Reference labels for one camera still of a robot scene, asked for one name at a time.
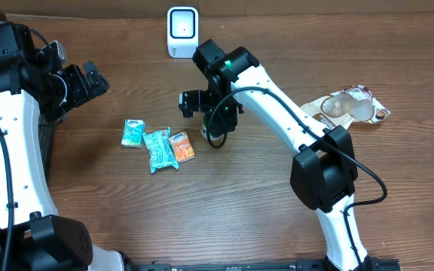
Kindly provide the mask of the orange tissue packet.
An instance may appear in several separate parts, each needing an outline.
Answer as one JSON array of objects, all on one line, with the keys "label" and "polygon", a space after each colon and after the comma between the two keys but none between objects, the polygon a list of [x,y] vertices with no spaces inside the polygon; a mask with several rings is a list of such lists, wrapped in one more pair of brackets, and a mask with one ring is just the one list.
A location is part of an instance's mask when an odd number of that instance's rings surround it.
[{"label": "orange tissue packet", "polygon": [[195,158],[194,149],[186,132],[171,136],[169,141],[178,163],[184,163]]}]

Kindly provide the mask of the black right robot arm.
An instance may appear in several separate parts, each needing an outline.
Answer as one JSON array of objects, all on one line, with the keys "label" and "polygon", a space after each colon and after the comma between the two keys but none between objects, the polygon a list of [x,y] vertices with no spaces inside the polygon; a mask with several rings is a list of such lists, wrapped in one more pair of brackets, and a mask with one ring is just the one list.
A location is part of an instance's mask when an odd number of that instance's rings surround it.
[{"label": "black right robot arm", "polygon": [[249,109],[288,149],[290,184],[318,216],[329,269],[370,270],[353,213],[357,165],[348,131],[342,126],[329,129],[300,109],[245,47],[225,53],[208,40],[196,48],[192,59],[208,87],[180,95],[184,117],[202,112],[204,136],[213,148],[221,148],[235,130],[238,114]]}]

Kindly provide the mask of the green Kleenex tissue pack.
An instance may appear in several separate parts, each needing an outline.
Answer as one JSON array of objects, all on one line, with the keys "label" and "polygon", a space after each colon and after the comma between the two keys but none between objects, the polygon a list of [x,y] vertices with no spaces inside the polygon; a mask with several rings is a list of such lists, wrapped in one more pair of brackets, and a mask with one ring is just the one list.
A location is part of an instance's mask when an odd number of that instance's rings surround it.
[{"label": "green Kleenex tissue pack", "polygon": [[144,131],[144,120],[126,119],[124,122],[121,145],[125,148],[141,148],[142,134]]}]

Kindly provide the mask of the light green wipes packet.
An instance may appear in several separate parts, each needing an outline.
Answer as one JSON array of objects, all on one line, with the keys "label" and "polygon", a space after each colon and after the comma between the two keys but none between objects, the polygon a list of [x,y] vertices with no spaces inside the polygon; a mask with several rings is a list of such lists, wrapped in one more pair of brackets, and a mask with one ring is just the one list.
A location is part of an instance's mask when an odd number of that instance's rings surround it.
[{"label": "light green wipes packet", "polygon": [[143,141],[149,152],[149,168],[154,174],[158,169],[172,166],[179,169],[179,162],[176,159],[173,149],[170,145],[171,127],[157,130],[151,133],[144,132],[142,134]]}]

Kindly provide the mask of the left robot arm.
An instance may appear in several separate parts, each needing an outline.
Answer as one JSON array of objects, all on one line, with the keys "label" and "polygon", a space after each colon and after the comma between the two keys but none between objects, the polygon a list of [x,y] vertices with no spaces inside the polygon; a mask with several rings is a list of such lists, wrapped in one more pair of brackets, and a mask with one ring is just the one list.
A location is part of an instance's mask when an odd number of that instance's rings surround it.
[{"label": "left robot arm", "polygon": [[131,270],[120,251],[92,243],[84,224],[59,216],[39,132],[101,96],[93,62],[66,65],[57,41],[34,45],[34,29],[0,22],[0,270]]}]

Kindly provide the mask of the clear bagged bread pack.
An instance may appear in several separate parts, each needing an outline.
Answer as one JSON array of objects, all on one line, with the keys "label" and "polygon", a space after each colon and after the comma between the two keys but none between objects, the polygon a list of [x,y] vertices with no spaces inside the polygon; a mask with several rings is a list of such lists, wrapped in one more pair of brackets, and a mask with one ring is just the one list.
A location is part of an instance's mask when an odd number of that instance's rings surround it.
[{"label": "clear bagged bread pack", "polygon": [[329,129],[351,123],[379,123],[391,115],[365,85],[357,84],[323,96],[301,109]]}]

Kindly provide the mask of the green lidded jar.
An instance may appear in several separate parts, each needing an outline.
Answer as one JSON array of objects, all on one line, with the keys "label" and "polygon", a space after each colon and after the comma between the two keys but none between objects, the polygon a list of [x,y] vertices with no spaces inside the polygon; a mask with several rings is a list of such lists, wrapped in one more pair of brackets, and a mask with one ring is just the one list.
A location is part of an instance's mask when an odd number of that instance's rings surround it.
[{"label": "green lidded jar", "polygon": [[[203,122],[202,122],[202,126],[200,129],[201,134],[205,139],[207,139],[207,125],[209,122],[210,115],[211,114],[208,112],[203,115]],[[211,141],[216,141],[219,137],[216,138],[215,136],[212,135],[212,133],[210,133],[210,138],[211,138]]]}]

